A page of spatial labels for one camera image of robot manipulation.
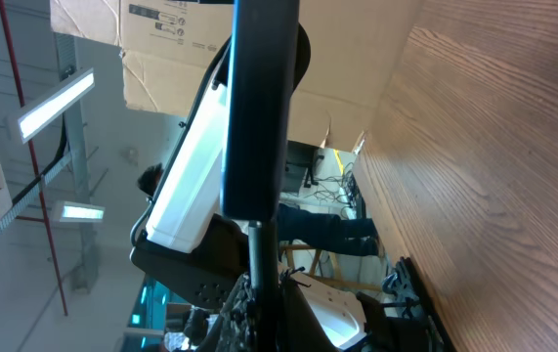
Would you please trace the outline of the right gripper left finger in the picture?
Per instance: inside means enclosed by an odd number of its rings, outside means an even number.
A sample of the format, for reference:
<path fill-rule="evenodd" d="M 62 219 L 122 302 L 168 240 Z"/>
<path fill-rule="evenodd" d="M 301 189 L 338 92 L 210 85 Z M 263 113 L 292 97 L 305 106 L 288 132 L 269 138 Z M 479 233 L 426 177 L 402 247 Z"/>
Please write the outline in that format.
<path fill-rule="evenodd" d="M 256 350 L 256 302 L 248 273 L 236 281 L 199 352 L 252 352 Z"/>

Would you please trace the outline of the blue Galaxy smartphone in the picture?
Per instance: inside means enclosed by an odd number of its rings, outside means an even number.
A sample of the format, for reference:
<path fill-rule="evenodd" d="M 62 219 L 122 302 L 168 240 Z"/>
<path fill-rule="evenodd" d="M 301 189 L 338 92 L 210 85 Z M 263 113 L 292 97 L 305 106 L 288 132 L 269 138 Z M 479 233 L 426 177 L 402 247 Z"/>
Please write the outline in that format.
<path fill-rule="evenodd" d="M 279 202 L 296 57 L 298 0 L 239 0 L 227 85 L 221 207 L 270 221 Z"/>

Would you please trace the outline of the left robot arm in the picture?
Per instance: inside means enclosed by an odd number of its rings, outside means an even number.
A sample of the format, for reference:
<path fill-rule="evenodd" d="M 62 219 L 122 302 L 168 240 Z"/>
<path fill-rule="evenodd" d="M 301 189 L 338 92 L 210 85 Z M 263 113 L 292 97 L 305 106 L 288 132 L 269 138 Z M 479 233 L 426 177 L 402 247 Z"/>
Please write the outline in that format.
<path fill-rule="evenodd" d="M 360 351 L 366 304 L 279 261 L 287 100 L 302 27 L 238 29 L 209 65 L 193 121 L 132 233 L 131 260 L 193 306 L 197 351 Z"/>

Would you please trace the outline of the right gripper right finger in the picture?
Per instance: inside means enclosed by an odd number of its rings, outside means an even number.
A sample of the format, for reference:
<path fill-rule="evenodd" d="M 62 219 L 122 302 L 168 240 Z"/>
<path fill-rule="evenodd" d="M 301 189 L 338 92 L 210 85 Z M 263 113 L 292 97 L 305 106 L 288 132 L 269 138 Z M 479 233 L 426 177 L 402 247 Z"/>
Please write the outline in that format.
<path fill-rule="evenodd" d="M 307 285 L 292 278 L 298 272 L 286 269 L 279 274 L 279 351 L 336 352 L 301 290 Z"/>

